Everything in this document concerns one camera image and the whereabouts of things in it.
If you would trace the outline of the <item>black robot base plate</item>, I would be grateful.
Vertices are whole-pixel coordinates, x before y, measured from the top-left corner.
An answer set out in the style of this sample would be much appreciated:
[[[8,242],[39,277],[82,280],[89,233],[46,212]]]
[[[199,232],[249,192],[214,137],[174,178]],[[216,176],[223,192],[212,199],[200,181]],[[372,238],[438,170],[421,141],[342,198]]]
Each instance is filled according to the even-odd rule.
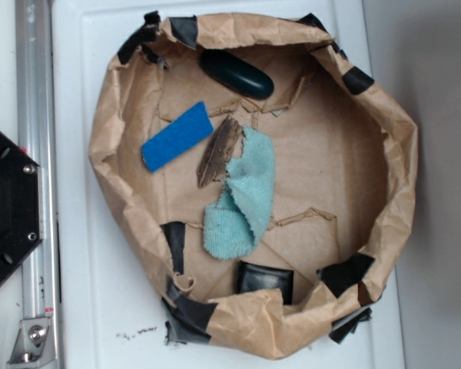
[[[0,132],[0,287],[41,242],[39,174]]]

